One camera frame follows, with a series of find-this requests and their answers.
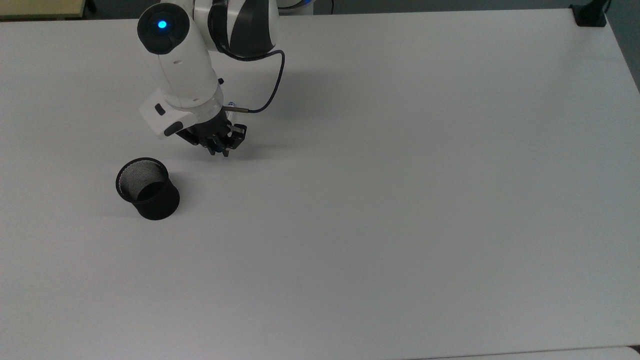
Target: black cable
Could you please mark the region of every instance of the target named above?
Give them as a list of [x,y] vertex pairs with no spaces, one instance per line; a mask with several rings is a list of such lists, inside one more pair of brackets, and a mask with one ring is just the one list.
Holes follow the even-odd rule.
[[[263,107],[261,107],[261,108],[259,108],[257,110],[246,109],[246,111],[242,111],[242,112],[255,114],[255,113],[259,113],[262,110],[266,109],[271,104],[271,101],[275,97],[276,92],[278,92],[278,86],[280,86],[280,80],[282,79],[282,72],[284,71],[284,51],[282,51],[282,50],[274,50],[274,51],[271,51],[270,53],[266,53],[266,54],[264,54],[262,56],[256,56],[254,58],[241,58],[240,56],[236,56],[236,55],[233,55],[232,53],[228,52],[223,47],[219,47],[218,50],[220,50],[223,54],[227,55],[228,57],[230,57],[230,58],[232,58],[234,60],[239,60],[239,61],[257,61],[257,60],[262,60],[264,58],[268,58],[268,57],[273,56],[275,54],[282,55],[282,63],[280,64],[280,72],[278,73],[278,79],[276,80],[276,85],[273,87],[273,92],[271,93],[271,97],[269,98],[267,103]],[[238,111],[238,110],[245,110],[245,109],[238,108],[237,110],[235,110],[235,109],[231,108],[231,109],[227,109],[227,110]]]

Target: mesh cup rim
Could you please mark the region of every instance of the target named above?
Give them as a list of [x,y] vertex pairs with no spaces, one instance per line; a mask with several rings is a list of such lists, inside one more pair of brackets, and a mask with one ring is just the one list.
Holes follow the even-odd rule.
[[[162,175],[164,175],[164,177],[166,178],[166,181],[164,182],[164,185],[162,187],[162,190],[159,191],[157,194],[155,194],[153,197],[144,200],[144,201],[132,201],[131,199],[128,199],[123,193],[122,193],[122,189],[120,188],[120,177],[122,176],[122,173],[127,170],[128,167],[130,167],[131,165],[137,163],[138,161],[142,161],[142,160],[147,160],[147,161],[153,161],[154,163],[156,163],[157,165],[160,166],[160,171],[162,172]],[[118,175],[116,176],[116,191],[118,192],[118,195],[127,202],[130,202],[131,204],[146,204],[148,202],[151,202],[153,200],[155,200],[159,194],[163,193],[166,190],[166,187],[169,186],[169,171],[167,171],[166,166],[161,163],[159,160],[154,159],[154,158],[137,158],[137,159],[133,159],[130,162],[126,163],[121,169],[120,171],[118,171]]]

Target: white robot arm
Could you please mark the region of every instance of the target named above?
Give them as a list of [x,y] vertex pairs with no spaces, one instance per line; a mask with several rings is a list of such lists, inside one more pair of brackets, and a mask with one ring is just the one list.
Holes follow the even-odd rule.
[[208,49],[253,61],[280,53],[274,48],[278,10],[275,0],[173,0],[148,8],[138,21],[138,38],[159,89],[140,112],[156,136],[177,134],[213,155],[237,148],[246,126],[232,125],[224,106]]

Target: wooden surface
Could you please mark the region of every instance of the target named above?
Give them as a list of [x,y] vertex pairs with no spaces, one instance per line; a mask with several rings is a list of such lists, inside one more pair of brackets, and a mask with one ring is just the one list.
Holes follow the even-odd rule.
[[0,0],[0,19],[81,17],[85,0]]
[[[229,158],[138,113],[136,20],[0,24],[7,359],[416,359],[640,343],[640,94],[569,9],[284,17]],[[258,108],[279,59],[212,54]],[[129,160],[180,191],[151,222]]]

